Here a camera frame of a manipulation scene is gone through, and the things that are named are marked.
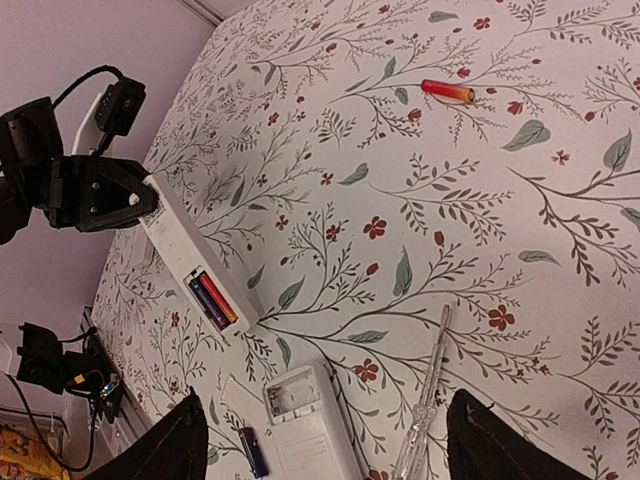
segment red flower pattern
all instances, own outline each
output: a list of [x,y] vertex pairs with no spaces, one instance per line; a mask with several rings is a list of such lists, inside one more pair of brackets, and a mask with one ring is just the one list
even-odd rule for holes
[[333,173],[323,173],[322,180],[320,180],[320,185],[331,185],[331,180],[333,180]]
[[567,163],[570,159],[571,155],[568,153],[564,153],[564,150],[558,150],[556,154],[551,157],[551,160],[554,162],[558,162],[560,166],[564,167],[564,164]]
[[377,378],[377,373],[380,368],[371,361],[370,358],[367,358],[362,365],[356,365],[354,371],[356,375],[360,377],[363,383],[367,383],[369,381],[373,381]]
[[335,242],[336,240],[338,240],[338,234],[341,231],[342,230],[340,229],[339,226],[331,225],[331,227],[329,227],[325,232],[327,240],[329,240],[330,242]]
[[489,310],[489,325],[503,332],[507,325],[516,323],[515,317],[507,313],[507,307],[498,305],[497,309]]
[[419,108],[414,108],[409,112],[408,117],[410,122],[417,122],[422,118],[422,110],[420,110]]
[[433,241],[436,242],[436,245],[441,247],[444,245],[444,234],[440,231],[433,234]]
[[473,24],[474,28],[476,30],[482,30],[485,28],[489,28],[491,25],[489,24],[489,22],[491,21],[491,19],[489,17],[484,17],[484,18],[479,18],[476,20],[476,23]]
[[385,471],[378,472],[372,469],[369,470],[369,476],[365,480],[389,480],[389,474]]
[[511,115],[520,115],[522,113],[522,103],[509,102],[509,108],[507,108],[507,112],[509,112]]
[[373,275],[374,273],[376,273],[378,271],[378,264],[377,263],[372,263],[371,265],[369,265],[367,267],[367,275]]
[[271,115],[269,117],[269,126],[273,125],[274,123],[276,123],[278,121],[278,117],[280,116],[280,114],[278,112],[274,113],[273,115]]
[[382,220],[378,215],[371,219],[371,223],[364,226],[363,232],[369,234],[371,240],[375,240],[376,237],[381,237],[385,233],[387,227],[387,221]]
[[282,231],[287,225],[289,225],[289,219],[284,215],[280,215],[280,219],[276,222],[276,228]]

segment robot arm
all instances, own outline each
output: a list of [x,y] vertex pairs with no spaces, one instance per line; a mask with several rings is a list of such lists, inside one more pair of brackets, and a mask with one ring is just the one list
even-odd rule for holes
[[[100,67],[92,72],[113,70]],[[41,98],[0,117],[4,174],[0,181],[0,244],[27,226],[33,208],[44,211],[54,228],[75,226],[82,232],[131,226],[155,210],[157,195],[142,183],[148,172],[137,162],[101,156],[114,136],[129,133],[144,98],[143,84],[119,74],[118,82],[108,87],[93,113],[94,128],[102,139],[94,152],[84,155],[63,154],[54,114],[59,100],[54,104],[49,97]],[[76,139],[74,150],[88,150],[83,140],[86,138]],[[131,194],[136,198],[133,205]]]

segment red and yellow battery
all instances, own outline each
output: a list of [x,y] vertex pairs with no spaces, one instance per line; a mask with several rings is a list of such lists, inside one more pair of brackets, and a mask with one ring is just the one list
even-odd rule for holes
[[424,93],[453,98],[454,100],[460,100],[464,103],[473,103],[473,100],[475,99],[473,88],[450,85],[448,83],[436,82],[427,79],[422,81],[420,87]]

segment blue battery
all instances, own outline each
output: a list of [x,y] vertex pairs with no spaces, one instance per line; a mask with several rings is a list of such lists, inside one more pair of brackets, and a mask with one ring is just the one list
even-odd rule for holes
[[213,301],[211,295],[207,293],[207,290],[197,278],[194,278],[189,282],[189,288],[200,303],[204,313],[207,315],[209,320],[216,324],[218,330],[224,330],[230,325],[227,317],[224,316],[222,310],[220,310],[216,305],[216,302]]

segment battery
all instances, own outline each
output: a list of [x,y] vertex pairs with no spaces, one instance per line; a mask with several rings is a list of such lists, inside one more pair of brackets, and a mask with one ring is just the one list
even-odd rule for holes
[[236,320],[238,320],[238,315],[236,315],[236,312],[233,311],[231,306],[224,299],[222,293],[220,293],[220,290],[218,290],[218,287],[216,287],[215,283],[213,283],[213,281],[211,280],[211,277],[209,277],[206,272],[203,272],[198,275],[198,280],[200,280],[202,286],[207,289],[207,292],[209,292],[211,298],[213,298],[213,300],[216,302],[216,305],[220,307],[220,310],[222,310],[224,316],[227,317],[227,320],[229,320],[231,323],[234,323]]
[[194,278],[189,282],[189,289],[193,292],[209,320],[215,323],[218,327],[218,330],[222,331],[230,325],[229,320],[227,320],[222,311],[216,305],[216,302],[207,293],[207,290],[197,278]]

